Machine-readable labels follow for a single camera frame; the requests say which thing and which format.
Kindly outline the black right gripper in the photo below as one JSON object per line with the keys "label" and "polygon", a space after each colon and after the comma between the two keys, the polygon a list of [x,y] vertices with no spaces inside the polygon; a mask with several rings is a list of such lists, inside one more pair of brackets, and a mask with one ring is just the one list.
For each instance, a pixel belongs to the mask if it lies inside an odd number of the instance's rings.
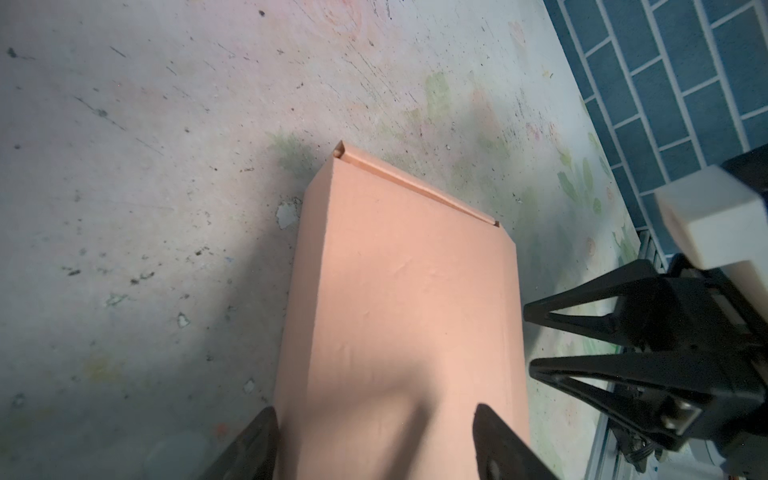
{"label": "black right gripper", "polygon": [[525,345],[547,330],[661,352],[539,358],[532,378],[668,450],[708,441],[731,476],[767,476],[767,328],[718,269],[635,260],[523,306]]}

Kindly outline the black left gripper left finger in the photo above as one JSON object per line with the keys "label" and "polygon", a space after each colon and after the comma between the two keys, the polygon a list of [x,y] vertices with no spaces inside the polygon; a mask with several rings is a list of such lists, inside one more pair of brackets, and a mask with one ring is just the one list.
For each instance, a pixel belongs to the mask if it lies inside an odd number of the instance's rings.
{"label": "black left gripper left finger", "polygon": [[279,441],[276,410],[267,406],[205,469],[199,479],[272,480]]}

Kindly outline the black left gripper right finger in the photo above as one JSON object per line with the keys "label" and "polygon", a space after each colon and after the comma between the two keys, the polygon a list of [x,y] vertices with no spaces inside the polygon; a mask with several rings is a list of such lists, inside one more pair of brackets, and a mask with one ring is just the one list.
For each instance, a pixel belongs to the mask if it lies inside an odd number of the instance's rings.
{"label": "black left gripper right finger", "polygon": [[486,404],[478,404],[472,424],[480,479],[549,479],[554,473]]}

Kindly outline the pink paper box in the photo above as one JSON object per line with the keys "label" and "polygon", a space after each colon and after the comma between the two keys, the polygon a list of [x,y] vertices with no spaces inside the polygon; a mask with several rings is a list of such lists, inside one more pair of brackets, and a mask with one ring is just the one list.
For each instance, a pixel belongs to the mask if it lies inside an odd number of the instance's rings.
{"label": "pink paper box", "polygon": [[474,479],[474,412],[523,439],[516,247],[346,142],[307,187],[274,405],[279,479]]}

